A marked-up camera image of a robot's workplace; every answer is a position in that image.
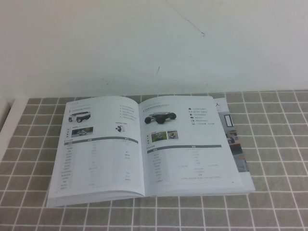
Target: wheel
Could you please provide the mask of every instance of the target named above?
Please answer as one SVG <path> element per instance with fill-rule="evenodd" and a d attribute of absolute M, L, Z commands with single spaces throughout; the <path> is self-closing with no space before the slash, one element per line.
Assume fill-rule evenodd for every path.
<path fill-rule="evenodd" d="M 168 117 L 169 117 L 170 119 L 175 119 L 175 118 L 177 117 L 177 115 L 176 115 L 175 113 L 169 113 L 169 114 L 168 114 Z"/>
<path fill-rule="evenodd" d="M 152 121 L 151 117 L 146 117 L 146 118 L 144 119 L 144 122 L 145 122 L 146 124 L 149 124 L 151 121 Z"/>
<path fill-rule="evenodd" d="M 156 122 L 158 124 L 163 124 L 166 121 L 166 118 L 162 117 L 162 116 L 157 116 L 156 117 Z"/>

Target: vehicle image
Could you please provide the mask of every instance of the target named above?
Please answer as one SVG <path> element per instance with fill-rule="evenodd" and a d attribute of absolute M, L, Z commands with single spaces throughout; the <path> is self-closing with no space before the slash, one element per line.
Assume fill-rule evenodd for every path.
<path fill-rule="evenodd" d="M 87 134 L 87 132 L 85 130 L 82 130 L 80 133 L 79 133 L 79 136 L 85 136 Z"/>
<path fill-rule="evenodd" d="M 71 114 L 68 118 L 69 122 L 77 121 L 78 123 L 81 123 L 84 119 L 89 119 L 91 117 L 90 112 L 78 112 Z"/>
<path fill-rule="evenodd" d="M 233 137 L 227 137 L 228 143 L 235 143 L 235 140 Z"/>
<path fill-rule="evenodd" d="M 175 119 L 176 117 L 177 115 L 173 112 L 156 112 L 146 117 L 144 122 L 149 124 L 151 123 L 152 119 L 155 119 L 158 124 L 163 124 L 166 119 Z"/>
<path fill-rule="evenodd" d="M 122 125 L 119 125 L 119 126 L 117 126 L 116 130 L 117 130 L 118 132 L 124 132 L 124 131 L 125 131 L 125 128 L 124 128 Z"/>

